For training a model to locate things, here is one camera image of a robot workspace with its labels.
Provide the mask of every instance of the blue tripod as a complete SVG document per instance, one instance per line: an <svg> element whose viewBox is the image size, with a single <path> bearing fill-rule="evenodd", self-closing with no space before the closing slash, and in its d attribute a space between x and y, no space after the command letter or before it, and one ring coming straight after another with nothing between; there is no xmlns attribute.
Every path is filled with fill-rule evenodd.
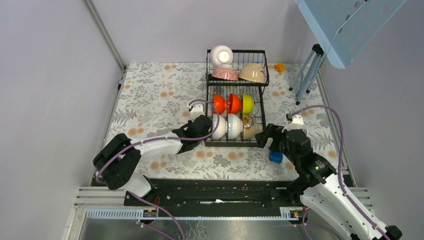
<svg viewBox="0 0 424 240"><path fill-rule="evenodd" d="M304 70L314 53L316 55L314 56L312 62L310 63L310 67L307 70L306 75L304 76ZM314 83L315 77L317 76L317 73L320 70L321 64L323 63L324 59L326 59L326 57L324 55L324 50L321 48L321 46L319 44L313 45L312 51L310 52L305 63L300 69L300 72L297 74L297 77L294 79L294 81L290 85L290 88L288 89L289 91L292 91L293 87L298 83L298 81L300 81L299 91L296 93L296 105L299 105L301 103L302 97L305 92L307 94L311 92L312 84Z"/></svg>

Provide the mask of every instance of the dish rack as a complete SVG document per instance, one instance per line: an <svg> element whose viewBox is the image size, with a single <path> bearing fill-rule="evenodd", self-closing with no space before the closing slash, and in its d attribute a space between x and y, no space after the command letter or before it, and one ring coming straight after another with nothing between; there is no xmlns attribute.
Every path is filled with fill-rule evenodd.
<svg viewBox="0 0 424 240"><path fill-rule="evenodd" d="M265 82L253 82L243 79L238 81L224 80L220 78L212 77L214 66L210 62L210 52L207 50L206 55L206 100L209 102L214 101L214 94L221 95L225 101L227 101L230 94L236 94L240 99L242 94L250 95L253 98L254 107L253 112L249 114L257 122L258 131L263 131L267 126L265 120L264 110L264 90L265 87L270 84L270 76L268 72L267 56L264 50L232 50L233 52L233 67L240 73L242 67L247 63L260 64L265 69ZM211 107L206 105L206 116L212 120L213 110ZM242 117L241 111L236 114L240 119ZM224 111L221 116L228 121L227 112ZM258 143L254 137L250 139L242 139L240 134L236 139L228 139L226 133L220 139L212 139L211 137L206 139L204 142L205 146L208 147L257 147Z"/></svg>

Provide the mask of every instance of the yellow-green bowl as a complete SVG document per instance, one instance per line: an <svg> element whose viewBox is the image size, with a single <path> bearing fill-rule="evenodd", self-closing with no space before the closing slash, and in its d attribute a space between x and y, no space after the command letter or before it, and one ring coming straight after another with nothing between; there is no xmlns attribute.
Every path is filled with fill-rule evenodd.
<svg viewBox="0 0 424 240"><path fill-rule="evenodd" d="M244 115L249 115L253 111L253 107L255 105L253 102L253 98L247 94L243 94L241 95L241 100L243 102L241 112Z"/></svg>

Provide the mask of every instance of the white bowl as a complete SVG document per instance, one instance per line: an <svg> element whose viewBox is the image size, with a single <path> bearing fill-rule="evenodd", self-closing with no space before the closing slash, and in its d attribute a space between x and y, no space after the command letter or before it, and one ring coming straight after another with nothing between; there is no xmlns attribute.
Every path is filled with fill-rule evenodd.
<svg viewBox="0 0 424 240"><path fill-rule="evenodd" d="M227 121L225 120L225 118L223 116L217 115L217 114L214 114L212 116L212 122L213 122L212 129L215 129L217 127L217 122L218 122L217 116L219 116L219 125L218 125L218 128L216 129L216 131L214 133L212 133L212 139L214 139L214 140L217 140L217 139L224 137L224 135L227 133L227 130L228 130L228 125L227 125Z"/></svg>
<svg viewBox="0 0 424 240"><path fill-rule="evenodd" d="M209 53L210 63L214 67L218 67L221 64L233 65L233 51L227 46L219 45L214 48Z"/></svg>
<svg viewBox="0 0 424 240"><path fill-rule="evenodd" d="M235 139L243 132L242 120L235 114L228 114L228 139Z"/></svg>

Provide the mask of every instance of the cable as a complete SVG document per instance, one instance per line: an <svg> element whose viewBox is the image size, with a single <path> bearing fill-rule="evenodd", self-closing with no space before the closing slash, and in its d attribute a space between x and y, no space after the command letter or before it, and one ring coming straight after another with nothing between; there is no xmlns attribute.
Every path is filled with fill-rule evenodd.
<svg viewBox="0 0 424 240"><path fill-rule="evenodd" d="M390 240L390 238L387 236L387 234L371 218L369 218L365 214L365 212L362 211L361 207L359 207L359 205L354 201L354 199L351 196L349 196L349 194L347 194L347 191L345 189L345 185L343 184L343 180L342 180L342 155L343 155L342 153L343 153L343 143L344 143L343 126L342 126L342 120L340 119L340 116L337 113L337 111L334 108L332 108L330 106L326 106L326 105L312 105L312 106L307 106L307 107L304 107L300 110L297 110L297 111L291 113L291 115L294 116L294 115L296 115L300 112L303 112L303 111L308 110L308 109L313 109L313 108L328 109L337 118L338 126L340 128L340 149L338 151L338 165L337 165L337 173L338 174L337 174L337 176L338 176L338 184L340 184L341 191L345 194L345 196L350 201L350 203L355 207L355 209L372 225L372 227L374 229L376 229L381 235L383 235L384 238L386 238L387 240Z"/></svg>
<svg viewBox="0 0 424 240"><path fill-rule="evenodd" d="M323 225L319 225L319 224L313 224L313 223L308 223L308 224L306 224L306 222L305 222L305 216L308 214L308 212L310 211L311 209L307 209L305 212L304 212L304 214L303 214L303 216L302 216L302 225L303 225L303 230L304 230L304 232L305 232L305 234L306 234L306 236L311 240L312 238L311 238L311 236L309 235L309 233L308 233L308 231L306 231L306 225L308 225L308 226L313 226L313 227L317 227L317 228L322 228L322 229L325 229L325 230L328 230L328 231L330 231L330 232L332 232L334 235L336 235L337 236L337 238L339 239L339 240L343 240L343 238L336 232L336 231L334 231L333 229L331 229L331 228L329 228L329 227L326 227L326 226L323 226Z"/></svg>
<svg viewBox="0 0 424 240"><path fill-rule="evenodd" d="M203 100L203 99L195 99L195 100L192 100L190 103L188 103L188 106L189 107L191 107L191 105L193 104L193 103L195 103L195 102L203 102L203 103L206 103L206 104L209 104L209 105L211 105L212 106L212 109L213 110L215 110L215 112L217 113L218 112L218 110L217 110L217 108L214 106L214 104L213 103L211 103L211 102L209 102L209 101L206 101L206 100ZM135 143L133 143L133 144L130 144L130 145L128 145L128 146L126 146L126 147L124 147L121 151L119 151L117 154L115 154L111 159L109 159L109 161L107 161L106 162L106 164L98 171L98 173L97 173L97 176L95 177L95 180L98 182L98 183L101 183L101 184L104 184L105 182L103 181L103 180L101 180L100 178L101 178L101 176L102 176L102 173L105 171L105 169L114 161L114 160L116 160L120 155L122 155L122 154L124 154L128 149L131 149L131 148L133 148L133 147L135 147L135 146L138 146L138 145L142 145L142 144L147 144L147 143L151 143L151 142L155 142L155 141L161 141L161 140L184 140L184 141L200 141L200 140L204 140L204 139L207 139L207 138L209 138L210 136L212 136L212 134L214 134L214 132L218 129L218 126L219 126L219 124L220 124L220 118L219 117L217 117L216 118L217 120L216 120L216 126L215 126L215 128L213 128L212 129L212 131L209 133L209 134L207 134L206 136L202 136L202 137L193 137L193 138L190 138L190 137L175 137L175 136L170 136L170 137L154 137L154 138L150 138L150 139L147 139L147 140L144 140L144 141L138 141L138 142L135 142ZM131 195L133 195L136 199L138 199L139 201L141 201L141 202L143 202L143 203L145 203L145 204L147 204L147 205L150 205L150 206L152 206L152 207L155 207L155 208L158 208L158 209L160 209L160 210L162 210L162 211L164 211L169 217L171 217L172 218L172 220L175 222L175 224L177 225L177 227L178 227L178 229L179 229L179 231L180 231L180 233L181 233L181 235L182 235L182 240L185 240L186 239L186 235L184 234L184 231L183 231L183 228L180 226L180 224L177 222L177 220L175 219L175 217L169 212L169 211L167 211L165 208L163 208L163 207L161 207L161 206L158 206L158 205L156 205L156 204L153 204L153 203L151 203L151 202L149 202L149 201L146 201L146 200L144 200L143 198L141 198L141 197L139 197L139 196L137 196L136 194L134 194L133 192L130 192L130 191L127 191L128 193L130 193ZM164 233L163 231L161 231L161 230L159 230L159 229L157 229L157 228L154 228L154 227L152 227L152 226L148 226L148 228L150 228L150 229L152 229L152 230L155 230L156 232L158 232L158 233L160 233L160 234L163 234L165 237L167 237L167 238L170 238L170 239L174 239L174 238L171 238L169 235L167 235L166 233Z"/></svg>

